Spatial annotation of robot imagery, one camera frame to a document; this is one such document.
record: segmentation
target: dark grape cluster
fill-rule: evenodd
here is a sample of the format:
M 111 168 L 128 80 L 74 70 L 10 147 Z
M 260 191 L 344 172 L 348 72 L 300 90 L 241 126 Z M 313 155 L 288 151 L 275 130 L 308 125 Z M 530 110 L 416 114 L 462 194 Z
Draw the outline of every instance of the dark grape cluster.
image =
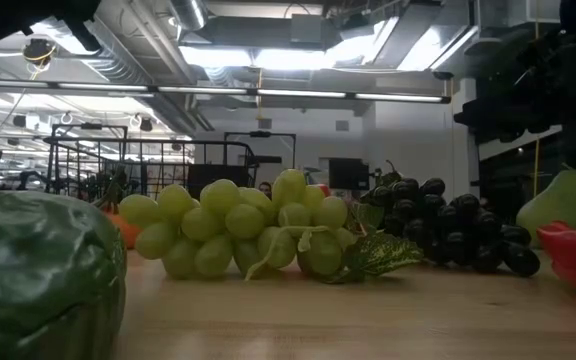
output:
M 446 185 L 432 178 L 421 186 L 403 178 L 373 189 L 365 202 L 383 206 L 386 233 L 414 241 L 425 257 L 438 265 L 470 266 L 479 273 L 494 273 L 501 263 L 520 276 L 532 276 L 540 267 L 529 248 L 530 234 L 522 227 L 503 225 L 483 209 L 479 199 L 461 195 L 447 204 Z

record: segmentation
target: person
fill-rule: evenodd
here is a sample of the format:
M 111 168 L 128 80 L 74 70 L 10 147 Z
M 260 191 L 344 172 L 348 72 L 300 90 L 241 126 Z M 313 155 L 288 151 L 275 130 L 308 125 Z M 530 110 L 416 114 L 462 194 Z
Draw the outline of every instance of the person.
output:
M 270 185 L 269 182 L 264 181 L 261 184 L 259 184 L 259 191 L 268 196 L 269 199 L 272 199 L 272 186 Z

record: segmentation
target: cart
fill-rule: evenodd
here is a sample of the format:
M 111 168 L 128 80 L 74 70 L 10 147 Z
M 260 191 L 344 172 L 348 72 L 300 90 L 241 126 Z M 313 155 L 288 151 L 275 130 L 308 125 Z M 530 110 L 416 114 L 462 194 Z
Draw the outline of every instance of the cart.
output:
M 100 136 L 77 135 L 80 131 Z M 254 154 L 241 142 L 129 138 L 127 126 L 90 123 L 53 125 L 44 141 L 50 145 L 45 191 L 89 202 L 101 198 L 120 175 L 115 173 L 120 164 L 126 175 L 124 194 L 155 200 L 170 184 L 184 186 L 198 199 L 201 189 L 217 179 L 251 187 L 257 175 Z M 245 154 L 243 164 L 228 163 L 233 147 Z

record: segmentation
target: wooden table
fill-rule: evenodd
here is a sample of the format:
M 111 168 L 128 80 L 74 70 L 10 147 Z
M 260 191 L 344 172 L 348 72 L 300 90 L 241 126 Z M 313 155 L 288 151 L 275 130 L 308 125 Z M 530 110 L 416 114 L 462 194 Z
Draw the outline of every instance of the wooden table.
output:
M 576 290 L 432 266 L 330 286 L 285 278 L 174 281 L 129 254 L 117 359 L 576 359 Z

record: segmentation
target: grape bunch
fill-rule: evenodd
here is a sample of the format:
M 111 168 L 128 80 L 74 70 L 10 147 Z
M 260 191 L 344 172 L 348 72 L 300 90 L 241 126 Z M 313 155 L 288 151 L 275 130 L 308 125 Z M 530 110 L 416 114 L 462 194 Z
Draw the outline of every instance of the grape bunch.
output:
M 539 258 L 528 249 L 530 234 L 518 226 L 503 225 L 498 216 L 480 206 L 476 196 L 461 195 L 447 204 L 439 178 L 421 186 L 403 178 L 373 189 L 364 201 L 384 206 L 384 232 L 406 237 L 438 265 L 454 263 L 483 274 L 494 273 L 505 262 L 516 274 L 532 276 Z
M 276 179 L 272 200 L 221 179 L 207 185 L 199 201 L 179 185 L 164 188 L 157 201 L 130 195 L 119 204 L 119 214 L 144 229 L 137 252 L 161 259 L 178 279 L 221 277 L 233 258 L 247 279 L 282 269 L 297 257 L 304 272 L 326 276 L 341 267 L 344 249 L 356 241 L 343 228 L 345 202 L 307 186 L 304 174 L 293 169 Z

